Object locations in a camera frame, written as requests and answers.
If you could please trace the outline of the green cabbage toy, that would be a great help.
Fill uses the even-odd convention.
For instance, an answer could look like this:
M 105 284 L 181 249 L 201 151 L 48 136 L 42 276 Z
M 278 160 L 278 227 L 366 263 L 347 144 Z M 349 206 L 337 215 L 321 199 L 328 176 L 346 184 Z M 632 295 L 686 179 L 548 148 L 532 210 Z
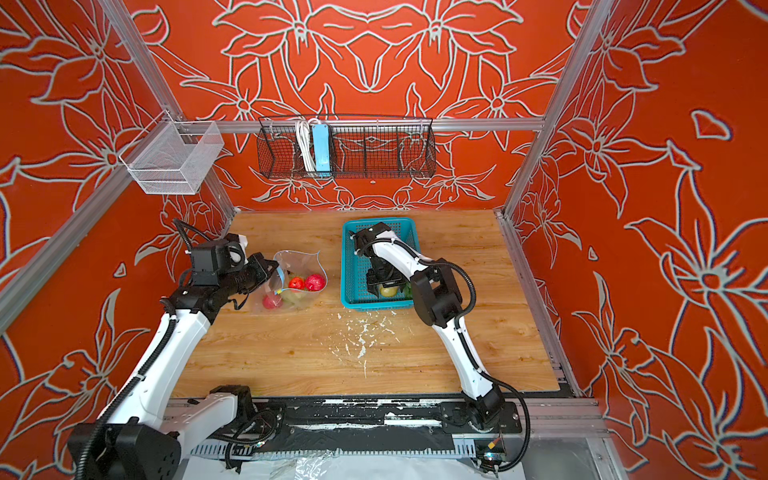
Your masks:
M 287 305 L 301 308 L 307 303 L 308 292 L 296 289 L 283 289 L 280 291 L 280 297 Z

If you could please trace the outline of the yellow orange pepper toy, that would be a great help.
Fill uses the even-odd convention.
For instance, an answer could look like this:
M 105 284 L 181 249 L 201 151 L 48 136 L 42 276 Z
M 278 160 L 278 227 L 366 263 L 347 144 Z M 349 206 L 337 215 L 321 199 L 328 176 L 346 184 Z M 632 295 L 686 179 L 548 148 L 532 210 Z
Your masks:
M 306 288 L 306 283 L 301 276 L 293 276 L 289 280 L 288 287 L 295 290 L 304 290 Z

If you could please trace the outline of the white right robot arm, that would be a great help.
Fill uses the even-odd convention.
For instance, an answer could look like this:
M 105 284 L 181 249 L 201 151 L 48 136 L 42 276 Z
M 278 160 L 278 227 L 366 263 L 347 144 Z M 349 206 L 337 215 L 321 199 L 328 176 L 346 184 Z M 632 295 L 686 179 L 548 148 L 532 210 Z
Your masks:
M 480 431 L 494 428 L 505 409 L 504 391 L 521 407 L 523 432 L 530 432 L 530 412 L 520 392 L 493 377 L 483 365 L 466 326 L 477 301 L 475 286 L 464 269 L 445 259 L 429 258 L 379 222 L 350 234 L 353 253 L 367 258 L 369 292 L 382 287 L 411 288 L 413 307 L 441 339 L 458 374 L 469 422 Z

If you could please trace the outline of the yellow green potato toy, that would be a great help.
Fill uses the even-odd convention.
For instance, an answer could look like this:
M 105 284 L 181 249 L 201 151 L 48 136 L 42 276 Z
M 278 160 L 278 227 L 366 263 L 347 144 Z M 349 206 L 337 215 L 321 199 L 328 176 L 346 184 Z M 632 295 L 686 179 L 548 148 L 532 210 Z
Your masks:
M 393 298 L 401 293 L 400 286 L 379 286 L 379 294 L 383 298 Z

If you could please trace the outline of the red round fruit toy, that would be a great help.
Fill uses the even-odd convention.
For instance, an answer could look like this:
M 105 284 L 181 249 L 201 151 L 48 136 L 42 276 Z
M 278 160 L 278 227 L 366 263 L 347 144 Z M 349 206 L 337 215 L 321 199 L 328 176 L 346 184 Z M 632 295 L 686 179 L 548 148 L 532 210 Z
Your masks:
M 322 291 L 326 285 L 327 280 L 323 274 L 312 274 L 305 279 L 305 288 L 311 292 Z

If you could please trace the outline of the clear zip top bag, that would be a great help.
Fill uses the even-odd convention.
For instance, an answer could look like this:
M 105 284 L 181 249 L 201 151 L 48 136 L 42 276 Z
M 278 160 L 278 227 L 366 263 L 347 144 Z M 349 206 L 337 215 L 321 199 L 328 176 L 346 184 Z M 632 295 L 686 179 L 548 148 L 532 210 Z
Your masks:
M 275 273 L 248 300 L 252 313 L 288 313 L 305 310 L 319 299 L 328 285 L 320 252 L 278 251 Z

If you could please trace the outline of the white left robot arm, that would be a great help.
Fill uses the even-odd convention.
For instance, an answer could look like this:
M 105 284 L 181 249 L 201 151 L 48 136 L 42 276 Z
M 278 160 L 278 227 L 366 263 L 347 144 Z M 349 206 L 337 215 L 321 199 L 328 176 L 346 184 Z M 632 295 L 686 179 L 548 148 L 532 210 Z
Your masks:
M 162 298 L 164 314 L 130 378 L 96 420 L 67 441 L 77 479 L 180 479 L 190 454 L 209 439 L 234 444 L 260 416 L 249 387 L 224 385 L 175 420 L 165 411 L 200 340 L 220 310 L 267 283 L 279 264 L 247 255 L 242 235 L 190 246 L 188 279 Z

